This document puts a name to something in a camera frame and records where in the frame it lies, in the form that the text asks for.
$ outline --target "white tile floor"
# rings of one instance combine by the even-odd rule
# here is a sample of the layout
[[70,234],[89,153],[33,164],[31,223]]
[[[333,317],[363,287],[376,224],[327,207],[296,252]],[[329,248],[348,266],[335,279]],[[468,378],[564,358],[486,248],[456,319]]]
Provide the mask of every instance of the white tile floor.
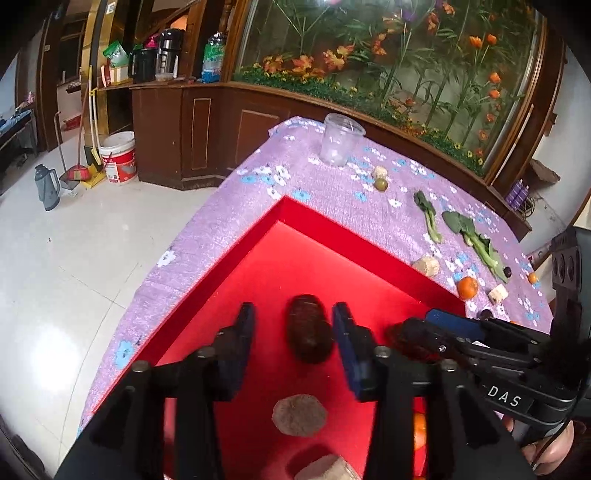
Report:
[[61,173],[56,149],[11,169],[0,196],[0,414],[53,475],[135,290],[214,189],[103,181],[46,212],[39,163]]

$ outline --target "green olive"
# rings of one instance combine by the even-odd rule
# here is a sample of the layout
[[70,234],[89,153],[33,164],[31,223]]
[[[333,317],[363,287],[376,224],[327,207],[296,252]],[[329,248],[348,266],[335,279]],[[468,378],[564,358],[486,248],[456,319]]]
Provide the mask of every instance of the green olive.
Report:
[[388,190],[388,182],[386,179],[375,179],[374,188],[378,192],[385,192]]

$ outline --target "plastic water bottle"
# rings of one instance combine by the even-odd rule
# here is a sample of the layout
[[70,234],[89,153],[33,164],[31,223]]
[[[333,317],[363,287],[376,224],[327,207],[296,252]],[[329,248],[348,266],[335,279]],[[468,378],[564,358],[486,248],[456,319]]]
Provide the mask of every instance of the plastic water bottle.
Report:
[[223,54],[226,49],[226,36],[220,32],[207,39],[203,53],[203,83],[219,82],[222,74]]

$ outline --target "wooden door frame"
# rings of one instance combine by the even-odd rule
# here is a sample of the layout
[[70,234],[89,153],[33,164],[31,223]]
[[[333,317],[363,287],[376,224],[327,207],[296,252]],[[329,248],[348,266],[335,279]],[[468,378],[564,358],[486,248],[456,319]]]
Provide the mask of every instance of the wooden door frame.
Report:
[[61,143],[61,131],[56,136],[54,116],[57,112],[57,65],[59,62],[59,45],[61,32],[66,18],[66,11],[70,0],[64,0],[61,4],[61,15],[56,18],[56,11],[46,18],[43,24],[43,33],[39,43],[39,56],[37,59],[37,114],[42,136],[45,139],[47,151],[57,147]]

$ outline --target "screw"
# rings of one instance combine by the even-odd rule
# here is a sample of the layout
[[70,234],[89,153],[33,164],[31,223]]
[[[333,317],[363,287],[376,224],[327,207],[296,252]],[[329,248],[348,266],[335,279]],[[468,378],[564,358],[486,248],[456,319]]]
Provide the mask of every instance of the screw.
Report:
[[199,358],[211,358],[216,354],[216,349],[210,345],[202,346],[197,350],[197,356]]
[[374,355],[378,358],[388,358],[390,353],[392,353],[390,348],[384,345],[378,345],[376,348],[374,348]]
[[131,370],[137,373],[147,372],[150,369],[150,364],[146,360],[138,360],[131,365]]
[[441,369],[444,372],[453,372],[457,369],[457,363],[451,358],[446,358],[445,360],[442,360],[440,365]]

